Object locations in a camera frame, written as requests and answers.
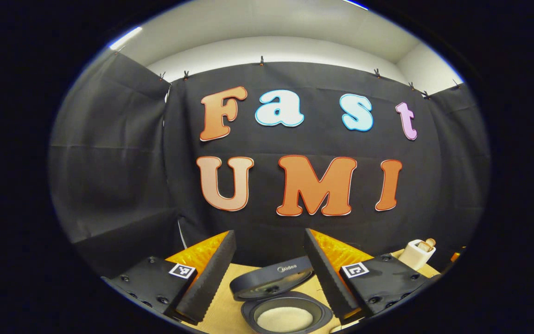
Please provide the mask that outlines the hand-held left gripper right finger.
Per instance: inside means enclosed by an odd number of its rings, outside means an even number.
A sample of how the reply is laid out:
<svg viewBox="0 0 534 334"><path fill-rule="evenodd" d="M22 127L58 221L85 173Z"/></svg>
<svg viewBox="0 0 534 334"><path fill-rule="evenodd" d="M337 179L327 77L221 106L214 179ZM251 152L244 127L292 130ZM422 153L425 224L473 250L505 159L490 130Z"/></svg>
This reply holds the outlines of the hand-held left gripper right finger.
<svg viewBox="0 0 534 334"><path fill-rule="evenodd" d="M439 280L392 254L371 256L316 230L305 229L304 250L342 325L379 317Z"/></svg>

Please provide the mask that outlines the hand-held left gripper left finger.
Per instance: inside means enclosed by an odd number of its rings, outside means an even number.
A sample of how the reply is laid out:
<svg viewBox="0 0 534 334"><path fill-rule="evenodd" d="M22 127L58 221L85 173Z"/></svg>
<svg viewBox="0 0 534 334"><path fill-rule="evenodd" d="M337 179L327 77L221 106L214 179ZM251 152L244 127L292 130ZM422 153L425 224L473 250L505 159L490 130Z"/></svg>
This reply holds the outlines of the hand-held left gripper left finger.
<svg viewBox="0 0 534 334"><path fill-rule="evenodd" d="M114 277L110 287L144 308L191 325L202 322L236 250L229 230L168 258L149 256Z"/></svg>

